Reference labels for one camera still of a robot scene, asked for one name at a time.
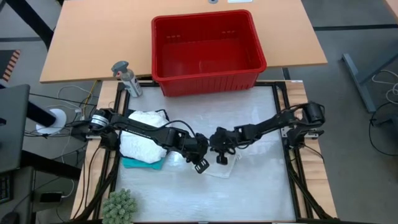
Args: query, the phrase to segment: gray spray nozzle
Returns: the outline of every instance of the gray spray nozzle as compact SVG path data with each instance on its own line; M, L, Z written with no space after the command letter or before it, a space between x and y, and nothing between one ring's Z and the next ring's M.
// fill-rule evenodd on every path
M111 68L111 70L113 72L113 77L116 77L118 72L126 73L127 66L129 66L129 62L127 62L127 61L116 62Z

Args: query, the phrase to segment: spray bottle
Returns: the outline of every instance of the spray bottle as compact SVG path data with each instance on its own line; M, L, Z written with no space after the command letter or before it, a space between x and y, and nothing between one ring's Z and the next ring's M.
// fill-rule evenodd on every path
M132 70L128 69L129 62L120 61L112 66L112 72L114 77L118 77L124 83L127 91L132 97L138 97L142 95L142 88L134 75Z

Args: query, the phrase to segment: gray floor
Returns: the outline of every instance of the gray floor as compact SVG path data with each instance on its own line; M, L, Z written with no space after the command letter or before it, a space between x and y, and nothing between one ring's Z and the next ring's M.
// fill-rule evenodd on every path
M60 6L54 1L28 0L39 12L46 23L54 28ZM393 24L394 16L390 14L383 0L303 0L307 14L313 26L348 26L366 24ZM35 37L37 36L18 16L6 5L0 12L1 37ZM369 143L368 125L371 117L365 110L363 102L355 89L354 83L341 62L342 53L350 53L359 68L371 63L374 57L383 53L398 38L398 29L388 30L354 30L354 31L322 31L317 32L318 39L329 61L328 65L317 67L290 68L290 76L294 80L304 80L310 100L326 106L327 122L323 129L325 134L320 138L322 153L325 157L326 171L335 201L338 216L342 220L397 223L398 213L398 160L376 152ZM3 42L0 49L21 49L21 58L12 74L10 86L28 83L32 92L55 96L60 87L69 83L40 84L38 82L46 57L46 49L42 42ZM398 62L390 67L398 72ZM387 75L383 80L397 82ZM261 79L283 79L280 69L269 69L261 75ZM92 82L73 83L90 89ZM370 84L377 102L383 103L384 92L390 86ZM100 85L95 90L98 96ZM63 96L73 100L82 100L86 93L76 90L65 90ZM62 104L56 100L31 97L33 102L41 105ZM397 107L390 106L380 114L396 112ZM68 111L69 119L73 112ZM27 130L34 124L27 122ZM374 128L372 131L375 144L385 152L398 153L396 133L390 125ZM44 141L50 147L44 147ZM27 138L25 150L54 158L60 155L67 138L49 139ZM66 152L82 145L71 140ZM75 156L68 158L74 163ZM51 176L38 174L37 184L50 180ZM59 189L69 192L72 183L59 180L41 191ZM59 212L63 219L69 217L73 196L67 198L60 206ZM39 212L41 223L59 222L55 210Z

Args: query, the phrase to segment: green succulent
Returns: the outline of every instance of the green succulent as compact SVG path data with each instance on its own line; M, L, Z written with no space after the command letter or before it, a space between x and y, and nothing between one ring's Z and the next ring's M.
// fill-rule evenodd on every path
M137 211L137 203L130 196L130 190L121 189L112 192L104 201L103 224L130 224L133 213Z

